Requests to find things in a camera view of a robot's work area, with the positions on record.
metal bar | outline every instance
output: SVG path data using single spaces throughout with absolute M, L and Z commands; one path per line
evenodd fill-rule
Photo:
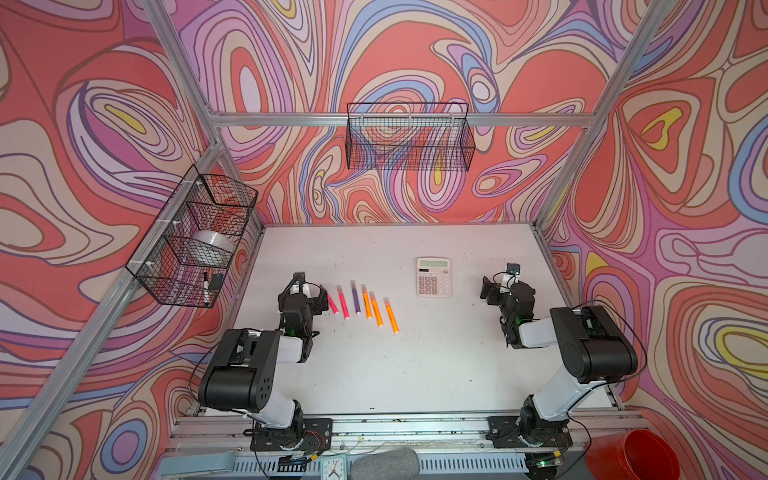
M 614 397 L 614 402 L 616 402 L 616 408 L 619 410 L 626 410 L 627 407 L 624 406 L 624 400 L 621 399 L 621 395 L 619 395 L 619 392 L 616 390 L 616 384 L 609 383 L 608 390 L 611 392 L 611 396 Z
M 563 278 L 563 276 L 560 274 L 560 270 L 557 268 L 557 264 L 554 261 L 552 252 L 549 250 L 549 245 L 544 242 L 544 237 L 541 235 L 541 232 L 538 231 L 538 229 L 531 226 L 531 232 L 533 233 L 533 237 L 536 239 L 536 243 L 538 243 L 538 249 L 541 250 L 541 255 L 544 256 L 544 260 L 547 262 L 547 266 L 549 267 L 549 271 L 552 273 L 554 282 L 558 285 L 558 290 L 560 290 L 560 294 L 563 296 L 565 305 L 572 308 L 574 305 L 576 305 L 576 302 L 571 295 L 571 291 L 568 289 L 568 285 L 565 283 L 565 278 Z
M 152 24 L 152 28 L 154 28 L 157 34 L 157 38 L 160 40 L 160 45 L 162 45 L 166 55 L 168 55 L 170 66 L 179 78 L 181 87 L 189 97 L 192 109 L 208 138 L 213 143 L 223 144 L 221 134 L 211 120 L 210 104 L 200 89 L 200 83 L 197 81 L 197 76 L 192 70 L 189 58 L 184 53 L 184 46 L 181 44 L 181 38 L 179 38 L 176 27 L 174 27 L 174 23 L 170 19 L 168 10 L 165 9 L 162 0 L 144 0 L 144 10 Z M 224 161 L 221 162 L 221 168 L 227 176 L 236 180 L 242 180 L 243 177 L 229 149 L 224 152 L 222 158 Z
M 498 451 L 485 439 L 491 415 L 519 415 L 507 412 L 446 412 L 419 414 L 322 415 L 333 419 L 333 453 L 368 451 L 377 447 L 410 446 L 418 453 Z M 314 415 L 306 417 L 311 421 Z M 574 418 L 589 428 L 592 436 L 647 429 L 649 423 L 636 411 L 616 409 L 576 409 Z M 195 452 L 247 450 L 250 440 L 242 436 L 250 420 L 238 416 L 214 416 L 178 419 L 167 448 L 188 455 Z M 575 444 L 584 444 L 587 434 L 572 422 Z M 503 451 L 550 452 L 550 448 L 503 449 Z
M 404 114 L 376 114 L 382 117 L 402 117 Z M 213 113 L 211 121 L 217 127 L 345 127 L 344 113 Z M 473 127 L 589 127 L 593 114 L 467 114 Z
M 210 171 L 219 153 L 219 144 L 209 145 L 197 162 L 198 170 Z M 133 261 L 147 256 L 164 232 L 165 222 L 173 218 L 184 202 L 196 177 L 197 172 L 191 168 L 136 249 Z M 123 269 L 0 447 L 2 480 L 19 478 L 24 473 L 138 287 L 139 282 Z
M 669 7 L 673 4 L 674 2 L 669 0 L 652 0 L 650 5 L 648 5 L 648 9 L 640 20 L 634 35 L 632 35 L 627 49 L 624 50 L 624 54 L 616 65 L 616 70 L 611 78 L 608 79 L 605 89 L 598 100 L 597 107 L 594 110 L 593 123 L 587 132 L 583 133 L 576 144 L 574 144 L 573 151 L 568 155 L 565 165 L 560 169 L 558 177 L 548 190 L 547 197 L 534 220 L 536 225 L 540 225 L 542 221 L 549 218 L 552 211 L 558 207 L 560 197 L 568 189 L 578 168 L 586 159 L 592 144 L 600 134 L 602 125 L 608 120 L 608 115 L 616 104 L 619 94 L 624 90 L 624 86 L 637 67 L 637 63 L 647 50 L 651 40 L 653 40 L 656 30 L 658 30 L 661 22 L 664 20 L 664 16 L 669 11 Z
M 376 223 L 374 227 L 445 227 L 451 225 L 532 225 L 529 221 L 516 222 L 382 222 Z M 268 228 L 283 227 L 308 227 L 308 228 L 331 228 L 331 227 L 371 227 L 370 223 L 267 223 Z
M 248 261 L 245 264 L 243 278 L 240 279 L 240 285 L 237 286 L 237 291 L 235 292 L 235 300 L 232 302 L 232 305 L 230 305 L 230 308 L 227 310 L 227 315 L 224 317 L 224 320 L 221 323 L 223 327 L 222 331 L 225 329 L 233 328 L 237 314 L 240 312 L 240 305 L 243 303 L 243 296 L 245 295 L 245 290 L 248 287 L 250 275 L 253 272 L 253 265 L 256 263 L 256 257 L 258 256 L 259 249 L 261 248 L 261 241 L 263 240 L 264 234 L 266 233 L 266 230 L 263 228 L 257 227 L 257 231 L 257 235 L 259 237 L 256 240 L 256 245 L 253 248 L 253 252 L 250 253 Z

psychedelic wallpaper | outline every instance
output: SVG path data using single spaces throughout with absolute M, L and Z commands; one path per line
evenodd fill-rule
M 138 3 L 0 2 L 0 441 L 206 146 Z M 25 478 L 147 477 L 252 242 L 216 309 L 136 295 Z
M 768 478 L 766 78 L 765 2 L 678 2 L 545 231 L 643 339 L 621 395 L 688 479 Z
M 462 100 L 592 111 L 642 1 L 195 0 L 172 19 L 215 111 Z M 345 128 L 222 132 L 265 223 L 530 221 L 577 129 L 477 127 L 468 173 L 349 172 Z

orange marker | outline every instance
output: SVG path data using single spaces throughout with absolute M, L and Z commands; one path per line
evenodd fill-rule
M 373 313 L 376 315 L 376 325 L 384 326 L 384 322 L 382 321 L 382 314 L 379 313 L 379 306 L 376 305 L 376 297 L 373 296 L 373 292 L 371 292 L 371 304 L 373 305 Z
M 371 303 L 368 301 L 368 290 L 366 290 L 366 286 L 362 285 L 362 299 L 366 303 L 366 315 L 368 318 L 373 318 L 373 315 L 371 315 Z
M 394 333 L 400 333 L 400 329 L 397 328 L 397 322 L 395 321 L 395 314 L 392 313 L 392 307 L 389 306 L 389 299 L 384 297 L 384 304 L 386 305 L 386 312 L 389 315 L 389 322 L 392 324 L 392 331 Z

calculator display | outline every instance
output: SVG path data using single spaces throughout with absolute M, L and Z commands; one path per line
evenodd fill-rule
M 422 260 L 420 266 L 448 266 L 448 262 L 438 262 L 434 260 Z

red bucket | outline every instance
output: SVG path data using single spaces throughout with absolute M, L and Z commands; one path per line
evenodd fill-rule
M 597 480 L 678 480 L 680 462 L 659 435 L 630 430 L 595 437 L 585 455 Z

